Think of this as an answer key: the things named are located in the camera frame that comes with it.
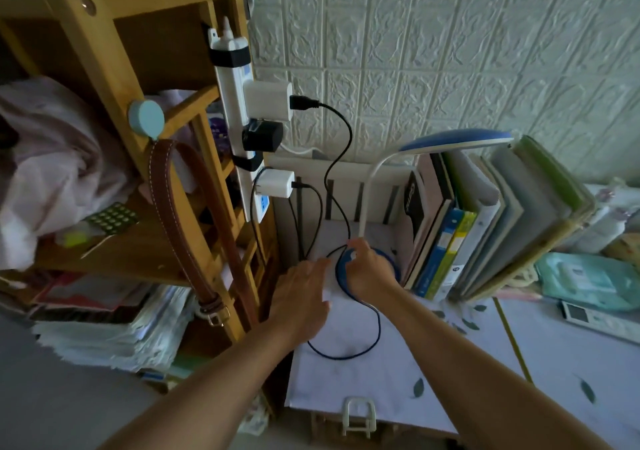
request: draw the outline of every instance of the white wall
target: white wall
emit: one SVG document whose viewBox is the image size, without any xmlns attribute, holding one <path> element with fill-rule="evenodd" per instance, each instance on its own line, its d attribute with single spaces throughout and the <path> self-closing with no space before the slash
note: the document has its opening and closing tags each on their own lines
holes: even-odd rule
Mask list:
<svg viewBox="0 0 640 450">
<path fill-rule="evenodd" d="M 347 161 L 465 127 L 537 138 L 581 178 L 640 177 L 640 0 L 255 0 L 257 77 L 353 122 Z M 346 130 L 296 114 L 291 146 L 336 155 Z"/>
</svg>

